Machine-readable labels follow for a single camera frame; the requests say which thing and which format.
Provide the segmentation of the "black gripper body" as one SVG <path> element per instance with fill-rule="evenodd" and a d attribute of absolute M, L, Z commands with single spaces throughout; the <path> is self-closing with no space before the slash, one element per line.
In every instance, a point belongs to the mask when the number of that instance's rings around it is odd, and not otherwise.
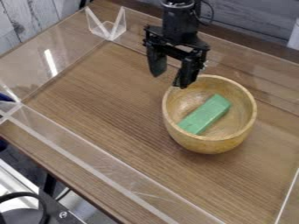
<path fill-rule="evenodd" d="M 179 61 L 196 52 L 211 49 L 197 37 L 204 0 L 160 0 L 163 25 L 144 27 L 144 47 L 153 46 Z"/>

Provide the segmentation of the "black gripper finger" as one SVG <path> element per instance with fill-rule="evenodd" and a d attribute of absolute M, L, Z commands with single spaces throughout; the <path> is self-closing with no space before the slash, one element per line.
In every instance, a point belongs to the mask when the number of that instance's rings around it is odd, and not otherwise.
<path fill-rule="evenodd" d="M 172 82 L 175 87 L 184 89 L 196 81 L 197 74 L 204 68 L 205 59 L 207 52 L 200 51 L 181 60 L 181 68 Z"/>
<path fill-rule="evenodd" d="M 153 77 L 161 75 L 167 68 L 167 56 L 156 47 L 147 47 L 147 61 L 149 71 Z"/>

